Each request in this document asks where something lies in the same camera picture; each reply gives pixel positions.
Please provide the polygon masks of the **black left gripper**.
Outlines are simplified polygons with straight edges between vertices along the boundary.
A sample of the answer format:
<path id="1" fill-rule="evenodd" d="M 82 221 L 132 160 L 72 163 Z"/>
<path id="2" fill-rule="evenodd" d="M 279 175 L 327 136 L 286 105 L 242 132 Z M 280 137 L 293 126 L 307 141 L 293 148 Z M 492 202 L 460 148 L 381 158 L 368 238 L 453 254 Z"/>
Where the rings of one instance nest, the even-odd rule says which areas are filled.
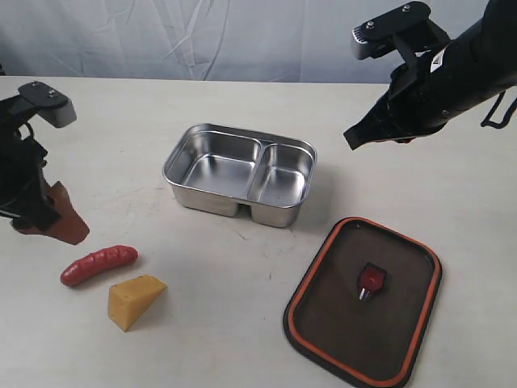
<path id="1" fill-rule="evenodd" d="M 28 122 L 1 127 L 1 216 L 11 219 L 11 227 L 20 234 L 78 245 L 90 228 L 61 181 L 53 186 L 46 183 L 47 155 Z"/>

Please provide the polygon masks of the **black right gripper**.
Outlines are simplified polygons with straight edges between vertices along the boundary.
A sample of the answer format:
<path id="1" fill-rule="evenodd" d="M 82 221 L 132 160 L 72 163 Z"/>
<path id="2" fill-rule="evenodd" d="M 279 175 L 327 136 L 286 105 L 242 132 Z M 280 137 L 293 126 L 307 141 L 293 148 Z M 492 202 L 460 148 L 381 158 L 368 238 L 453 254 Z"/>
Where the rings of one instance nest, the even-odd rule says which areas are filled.
<path id="1" fill-rule="evenodd" d="M 473 59 L 458 44 L 398 66 L 388 91 L 343 136 L 352 150 L 372 142 L 413 140 L 437 133 L 477 104 Z"/>

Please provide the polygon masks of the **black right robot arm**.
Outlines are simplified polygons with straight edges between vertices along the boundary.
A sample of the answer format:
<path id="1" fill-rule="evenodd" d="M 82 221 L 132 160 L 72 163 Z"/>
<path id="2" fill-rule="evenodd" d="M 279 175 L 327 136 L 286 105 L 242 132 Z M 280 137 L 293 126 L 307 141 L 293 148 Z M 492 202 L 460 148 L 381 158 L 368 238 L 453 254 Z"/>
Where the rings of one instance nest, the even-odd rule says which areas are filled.
<path id="1" fill-rule="evenodd" d="M 450 120 L 516 84 L 516 3 L 490 1 L 483 16 L 452 39 L 412 1 L 371 18 L 352 31 L 359 60 L 393 51 L 403 63 L 389 89 L 365 117 L 344 132 L 353 149 L 373 142 L 408 143 L 440 131 Z"/>

